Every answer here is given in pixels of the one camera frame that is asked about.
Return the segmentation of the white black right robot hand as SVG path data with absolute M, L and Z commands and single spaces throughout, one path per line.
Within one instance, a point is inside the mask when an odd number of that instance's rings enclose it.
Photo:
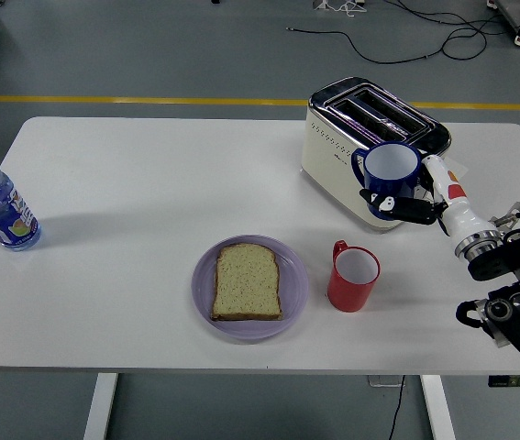
M 420 225 L 439 222 L 454 247 L 466 247 L 474 243 L 494 242 L 498 232 L 490 222 L 478 217 L 459 184 L 455 174 L 437 155 L 422 159 L 425 182 L 433 199 L 390 195 L 382 191 L 360 190 L 360 196 L 377 214 L 392 220 Z

